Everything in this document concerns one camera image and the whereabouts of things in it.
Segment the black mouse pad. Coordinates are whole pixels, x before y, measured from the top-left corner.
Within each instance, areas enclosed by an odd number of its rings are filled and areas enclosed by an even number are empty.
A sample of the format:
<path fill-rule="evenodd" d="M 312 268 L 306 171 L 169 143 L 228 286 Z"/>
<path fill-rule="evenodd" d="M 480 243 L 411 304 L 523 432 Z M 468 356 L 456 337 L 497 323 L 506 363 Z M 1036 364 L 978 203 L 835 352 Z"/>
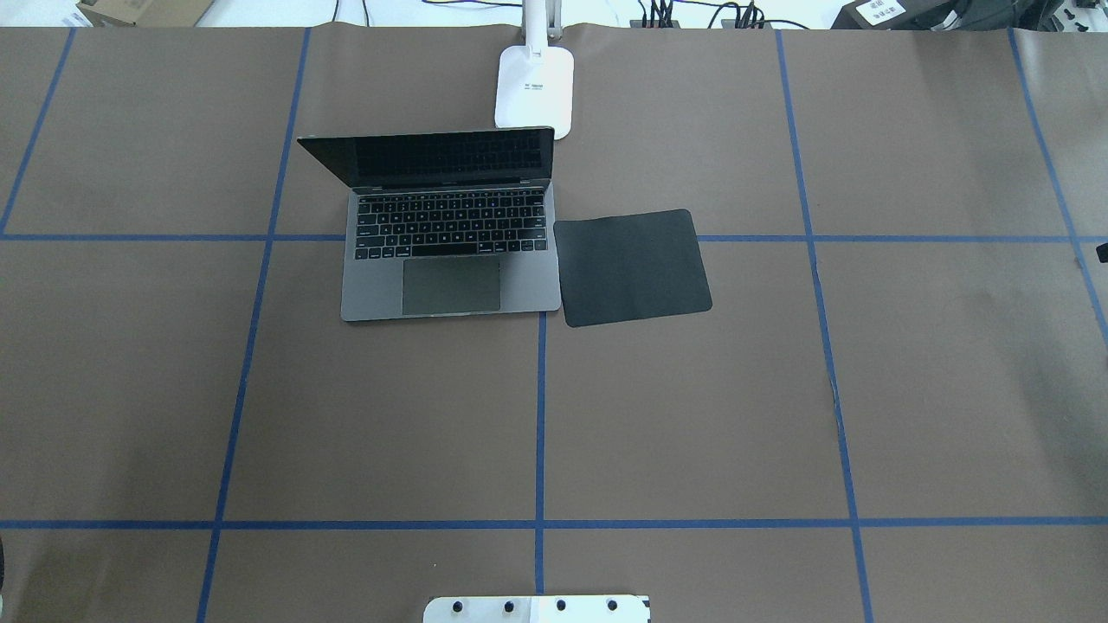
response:
<path fill-rule="evenodd" d="M 714 307 L 689 210 L 560 221 L 554 234 L 571 328 Z"/>

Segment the cardboard box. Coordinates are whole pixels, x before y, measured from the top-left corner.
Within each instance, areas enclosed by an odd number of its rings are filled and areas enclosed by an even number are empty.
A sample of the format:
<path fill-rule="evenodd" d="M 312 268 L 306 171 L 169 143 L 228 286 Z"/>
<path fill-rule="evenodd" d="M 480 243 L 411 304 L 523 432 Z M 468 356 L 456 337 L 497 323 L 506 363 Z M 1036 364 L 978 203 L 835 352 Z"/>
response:
<path fill-rule="evenodd" d="M 94 27 L 189 28 L 199 23 L 214 1 L 76 1 Z"/>

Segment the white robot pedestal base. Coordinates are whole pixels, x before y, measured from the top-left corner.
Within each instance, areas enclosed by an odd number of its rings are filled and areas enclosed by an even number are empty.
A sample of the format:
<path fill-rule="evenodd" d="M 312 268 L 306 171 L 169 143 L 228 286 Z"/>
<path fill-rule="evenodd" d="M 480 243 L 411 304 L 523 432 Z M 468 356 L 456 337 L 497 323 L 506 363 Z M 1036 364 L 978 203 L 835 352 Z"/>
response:
<path fill-rule="evenodd" d="M 650 622 L 649 598 L 633 594 L 442 596 L 423 622 Z"/>

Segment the grey laptop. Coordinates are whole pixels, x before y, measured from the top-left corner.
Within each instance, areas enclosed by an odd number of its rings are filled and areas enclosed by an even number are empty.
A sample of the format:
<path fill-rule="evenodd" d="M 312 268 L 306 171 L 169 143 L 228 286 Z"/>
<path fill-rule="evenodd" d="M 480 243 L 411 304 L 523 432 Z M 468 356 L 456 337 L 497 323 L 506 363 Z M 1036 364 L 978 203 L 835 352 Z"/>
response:
<path fill-rule="evenodd" d="M 553 129 L 297 142 L 349 190 L 343 321 L 560 307 Z"/>

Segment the white desk lamp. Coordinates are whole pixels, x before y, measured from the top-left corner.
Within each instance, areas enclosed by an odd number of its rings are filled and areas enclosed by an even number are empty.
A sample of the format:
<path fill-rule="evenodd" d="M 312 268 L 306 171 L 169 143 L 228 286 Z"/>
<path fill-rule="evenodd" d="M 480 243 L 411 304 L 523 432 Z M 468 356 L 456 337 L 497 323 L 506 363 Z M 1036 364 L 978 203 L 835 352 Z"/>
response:
<path fill-rule="evenodd" d="M 555 45 L 563 33 L 561 1 L 524 1 L 523 42 L 499 57 L 493 122 L 497 129 L 550 127 L 570 135 L 575 60 Z"/>

